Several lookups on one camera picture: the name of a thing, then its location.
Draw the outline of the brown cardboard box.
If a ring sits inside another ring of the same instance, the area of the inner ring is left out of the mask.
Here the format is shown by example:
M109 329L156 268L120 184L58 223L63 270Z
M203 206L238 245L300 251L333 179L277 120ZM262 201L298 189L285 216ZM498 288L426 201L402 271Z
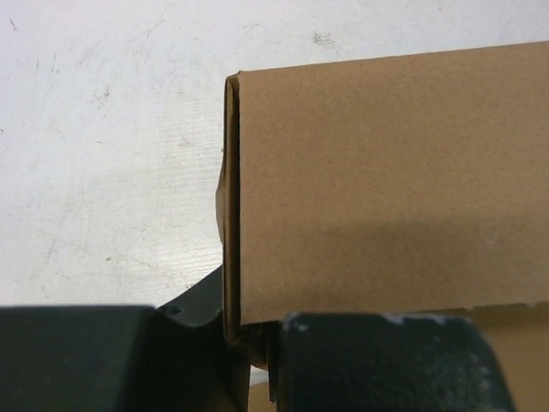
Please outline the brown cardboard box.
M548 408L548 44L241 71L216 194L227 341L305 314L467 318Z

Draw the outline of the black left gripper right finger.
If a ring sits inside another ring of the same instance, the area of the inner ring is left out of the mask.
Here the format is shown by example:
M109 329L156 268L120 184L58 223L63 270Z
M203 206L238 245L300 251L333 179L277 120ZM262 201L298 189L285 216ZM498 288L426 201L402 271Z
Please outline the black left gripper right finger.
M279 411L513 411L497 357L467 318L305 314L281 322Z

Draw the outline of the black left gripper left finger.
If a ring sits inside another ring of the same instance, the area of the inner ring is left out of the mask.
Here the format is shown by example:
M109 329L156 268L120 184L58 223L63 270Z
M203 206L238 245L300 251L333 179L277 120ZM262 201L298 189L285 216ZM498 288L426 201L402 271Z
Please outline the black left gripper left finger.
M244 411L250 365L225 340L221 270L163 306L1 311L4 411Z

